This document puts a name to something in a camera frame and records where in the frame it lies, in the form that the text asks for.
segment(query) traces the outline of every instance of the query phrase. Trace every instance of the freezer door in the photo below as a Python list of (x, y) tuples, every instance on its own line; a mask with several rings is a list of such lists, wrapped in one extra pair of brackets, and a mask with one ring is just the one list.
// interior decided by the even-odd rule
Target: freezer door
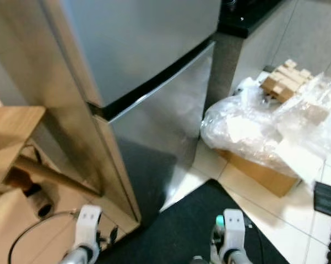
[(88, 100), (107, 106), (192, 50), (216, 30), (220, 2), (61, 0), (95, 84)]
[(145, 224), (175, 193), (192, 165), (213, 45), (111, 120)]

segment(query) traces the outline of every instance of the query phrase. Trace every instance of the plastic bag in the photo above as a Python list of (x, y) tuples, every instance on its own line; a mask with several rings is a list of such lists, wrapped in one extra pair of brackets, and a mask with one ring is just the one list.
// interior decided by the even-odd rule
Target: plastic bag
[(331, 154), (331, 78), (315, 77), (281, 105), (273, 119), (284, 139), (325, 159)]
[(283, 139), (272, 122), (276, 104), (265, 100), (259, 83), (245, 79), (239, 95), (211, 106), (202, 121), (200, 133), (213, 149), (229, 150), (247, 160), (290, 176), (295, 173), (275, 153)]
[(290, 176), (296, 174), (276, 153), (283, 140), (323, 160), (331, 154), (331, 78), (317, 76), (281, 105), (267, 103), (259, 83), (251, 78), (240, 85), (239, 95), (207, 110), (200, 132), (209, 147)]

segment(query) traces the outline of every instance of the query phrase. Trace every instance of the stainless steel refrigerator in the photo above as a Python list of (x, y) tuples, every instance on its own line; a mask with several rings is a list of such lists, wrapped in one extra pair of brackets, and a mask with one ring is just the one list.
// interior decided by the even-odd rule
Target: stainless steel refrigerator
[(220, 0), (46, 0), (94, 114), (110, 122), (149, 223), (191, 166)]

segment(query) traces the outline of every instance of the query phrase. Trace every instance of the tiled floor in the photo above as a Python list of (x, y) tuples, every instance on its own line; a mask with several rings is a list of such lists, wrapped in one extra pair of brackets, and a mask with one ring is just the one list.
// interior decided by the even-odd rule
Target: tiled floor
[[(278, 198), (200, 141), (193, 168), (166, 206), (209, 178), (218, 180), (289, 263), (327, 263), (331, 217), (313, 210), (310, 187), (301, 183)], [(326, 161), (321, 181), (331, 185), (331, 158)]]
[[(202, 141), (197, 147), (193, 168), (163, 210), (202, 185), (217, 179), (242, 207), (261, 231), (291, 264), (326, 263), (331, 217), (313, 210), (311, 189), (298, 185), (283, 198), (277, 198), (210, 150)], [(326, 161), (321, 181), (331, 184), (331, 158)], [(96, 204), (103, 208), (100, 223), (107, 236), (117, 223), (119, 237), (131, 232), (137, 224), (105, 198), (92, 199), (62, 186), (42, 182), (57, 204), (56, 211)], [(6, 263), (9, 247), (17, 235), (36, 222), (24, 195), (19, 190), (0, 197), (0, 264)], [(57, 263), (73, 242), (75, 221), (69, 216), (56, 218), (33, 230), (17, 245), (14, 264)]]

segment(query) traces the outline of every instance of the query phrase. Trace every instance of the wooden shelf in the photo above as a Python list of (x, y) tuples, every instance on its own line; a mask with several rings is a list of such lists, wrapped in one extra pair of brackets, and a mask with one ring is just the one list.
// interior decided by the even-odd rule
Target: wooden shelf
[(43, 117), (42, 106), (0, 107), (0, 183)]

